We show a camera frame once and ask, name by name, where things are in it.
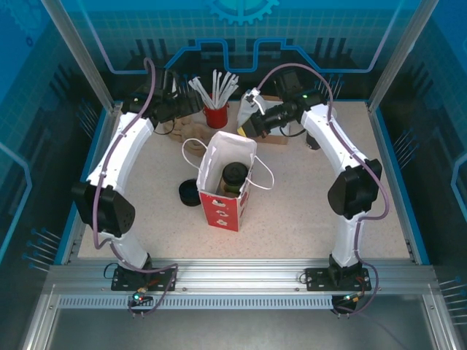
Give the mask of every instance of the bag handle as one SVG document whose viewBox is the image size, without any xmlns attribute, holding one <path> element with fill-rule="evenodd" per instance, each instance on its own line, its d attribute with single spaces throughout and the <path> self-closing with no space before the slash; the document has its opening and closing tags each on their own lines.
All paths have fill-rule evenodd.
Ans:
<svg viewBox="0 0 467 350">
<path fill-rule="evenodd" d="M 256 159 L 258 159 L 258 162 L 260 162 L 261 164 L 263 164 L 263 166 L 266 168 L 267 171 L 269 171 L 269 173 L 271 174 L 271 178 L 272 178 L 272 185 L 270 187 L 263 187 L 263 186 L 260 186 L 259 184 L 256 184 L 254 183 L 253 181 L 251 181 L 250 179 L 247 178 L 247 181 L 252 184 L 253 186 L 256 186 L 257 188 L 261 188 L 262 190 L 272 190 L 272 188 L 274 187 L 274 174 L 272 173 L 271 169 L 268 168 L 268 166 L 266 164 L 263 163 L 263 161 L 256 155 L 255 156 Z"/>
<path fill-rule="evenodd" d="M 195 166 L 192 162 L 190 162 L 188 159 L 187 159 L 187 156 L 185 154 L 185 144 L 188 142 L 188 141 L 197 141 L 198 143 L 202 144 L 204 146 L 205 149 L 207 149 L 207 146 L 204 144 L 203 141 L 201 140 L 198 140 L 198 139 L 186 139 L 185 142 L 183 142 L 183 145 L 182 145 L 182 155 L 184 157 L 184 159 L 187 161 L 188 164 L 190 164 L 192 167 L 194 168 L 197 168 L 199 170 L 199 166 Z"/>
</svg>

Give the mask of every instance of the red cup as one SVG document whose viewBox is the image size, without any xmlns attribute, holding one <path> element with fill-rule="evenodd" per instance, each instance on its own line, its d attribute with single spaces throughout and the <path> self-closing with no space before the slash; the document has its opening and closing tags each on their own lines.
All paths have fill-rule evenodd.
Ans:
<svg viewBox="0 0 467 350">
<path fill-rule="evenodd" d="M 210 109 L 204 105 L 203 113 L 206 116 L 206 123 L 210 128 L 221 129 L 227 125 L 228 102 L 220 109 Z"/>
</svg>

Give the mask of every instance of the jar lid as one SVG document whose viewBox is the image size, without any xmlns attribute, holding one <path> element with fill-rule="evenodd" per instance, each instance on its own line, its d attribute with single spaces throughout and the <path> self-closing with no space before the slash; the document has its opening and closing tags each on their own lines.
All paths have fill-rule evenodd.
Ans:
<svg viewBox="0 0 467 350">
<path fill-rule="evenodd" d="M 222 178 L 228 186 L 239 186 L 243 184 L 247 176 L 248 168 L 239 162 L 228 164 L 222 172 Z"/>
<path fill-rule="evenodd" d="M 180 187 L 178 187 L 178 193 L 180 194 L 180 200 L 186 206 L 199 206 L 201 204 L 198 188 L 196 186 L 196 179 L 183 182 Z"/>
</svg>

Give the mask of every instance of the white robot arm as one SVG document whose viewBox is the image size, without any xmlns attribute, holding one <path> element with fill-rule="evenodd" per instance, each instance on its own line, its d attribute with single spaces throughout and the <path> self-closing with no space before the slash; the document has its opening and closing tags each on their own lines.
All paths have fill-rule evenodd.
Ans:
<svg viewBox="0 0 467 350">
<path fill-rule="evenodd" d="M 136 113 L 130 112 L 121 115 L 117 130 L 110 142 L 110 145 L 115 142 L 117 135 L 122 132 L 122 130 L 130 123 L 130 121 L 132 121 L 132 119 L 135 118 L 135 116 Z M 126 134 L 126 137 L 122 138 L 118 143 L 117 148 L 110 158 L 106 176 L 102 184 L 103 188 L 110 186 L 115 192 L 120 193 L 123 196 L 128 175 L 133 168 L 136 157 L 143 147 L 143 144 L 149 136 L 153 134 L 153 131 L 154 126 L 149 119 L 139 119 L 131 127 L 129 132 Z M 97 186 L 102 164 L 109 152 L 110 145 L 94 171 L 89 174 L 87 182 L 89 182 L 90 185 Z M 119 255 L 123 257 L 127 263 L 130 263 L 136 268 L 143 268 L 148 255 L 146 250 L 144 250 L 139 243 L 139 240 L 132 229 L 122 234 L 121 237 L 117 237 L 111 232 L 101 231 L 99 232 L 99 237 L 103 240 L 107 238 L 110 239 Z"/>
<path fill-rule="evenodd" d="M 203 106 L 196 91 L 182 91 L 178 88 L 178 77 L 175 73 L 163 70 L 156 76 L 158 80 L 155 82 L 156 88 L 147 112 L 135 122 L 138 112 L 148 99 L 147 96 L 142 98 L 142 95 L 150 90 L 143 85 L 134 96 L 124 102 L 125 113 L 120 116 L 115 135 L 99 164 L 89 174 L 86 182 L 76 183 L 72 188 L 72 195 L 83 222 L 92 227 L 94 196 L 101 176 L 104 175 L 97 211 L 97 232 L 99 238 L 112 242 L 116 255 L 124 260 L 120 261 L 123 268 L 128 268 L 128 265 L 135 269 L 147 269 L 148 266 L 150 268 L 149 254 L 131 231 L 135 217 L 134 207 L 123 197 L 136 157 L 158 123 L 199 112 Z M 112 154 L 103 173 L 102 169 L 109 152 Z"/>
<path fill-rule="evenodd" d="M 334 135 L 327 121 L 327 113 L 328 107 L 326 105 L 320 104 L 313 106 L 309 111 L 303 113 L 301 124 L 310 135 L 313 135 L 317 143 L 321 146 L 324 154 L 331 162 L 336 177 L 338 177 L 347 167 L 355 168 L 360 164 L 342 146 L 336 138 L 336 135 Z M 335 121 L 334 116 L 332 116 L 332 120 L 337 131 L 344 138 L 346 143 L 351 146 L 354 153 L 360 159 L 367 160 L 368 158 L 348 139 L 337 121 Z M 331 255 L 341 267 L 352 266 L 358 263 L 354 252 L 355 226 L 357 225 L 358 219 L 363 215 L 365 215 L 365 212 L 354 215 L 352 219 L 339 216 L 336 243 Z"/>
<path fill-rule="evenodd" d="M 258 111 L 244 122 L 238 132 L 246 137 L 265 137 L 271 129 L 285 126 L 296 120 L 323 148 L 323 152 L 331 162 L 336 175 L 336 181 L 328 192 L 331 208 L 339 215 L 336 243 L 330 256 L 330 266 L 334 281 L 345 277 L 347 271 L 361 269 L 361 264 L 355 255 L 356 226 L 359 219 L 371 209 L 371 204 L 377 199 L 378 187 L 374 180 L 354 158 L 358 156 L 381 177 L 382 167 L 378 160 L 369 160 L 349 140 L 334 116 L 328 120 L 328 106 L 323 104 L 319 93 L 309 95 L 294 95 L 283 98 L 284 103 L 266 108 L 266 103 L 255 88 L 245 94 L 244 98 L 251 105 L 258 106 Z M 347 150 L 336 137 L 330 123 L 350 149 Z"/>
</svg>

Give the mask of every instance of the black bracket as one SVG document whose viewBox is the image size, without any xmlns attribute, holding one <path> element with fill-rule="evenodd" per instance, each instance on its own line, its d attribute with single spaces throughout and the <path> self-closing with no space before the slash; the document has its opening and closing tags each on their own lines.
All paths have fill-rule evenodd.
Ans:
<svg viewBox="0 0 467 350">
<path fill-rule="evenodd" d="M 352 277 L 342 279 L 338 286 L 331 278 L 328 268 L 306 268 L 306 290 L 308 292 L 360 292 L 362 285 L 357 281 L 357 277 L 364 280 L 365 292 L 371 290 L 370 276 L 366 268 L 361 268 Z"/>
<path fill-rule="evenodd" d="M 114 270 L 110 289 L 118 292 L 135 292 L 138 288 L 144 287 L 152 281 L 157 281 L 157 283 L 151 283 L 147 290 L 149 292 L 163 292 L 166 290 L 167 284 L 169 283 L 174 271 L 175 268 L 171 268 L 159 273 L 140 273 L 118 266 Z M 169 287 L 169 292 L 173 292 L 175 290 L 176 280 L 177 279 L 175 279 Z"/>
</svg>

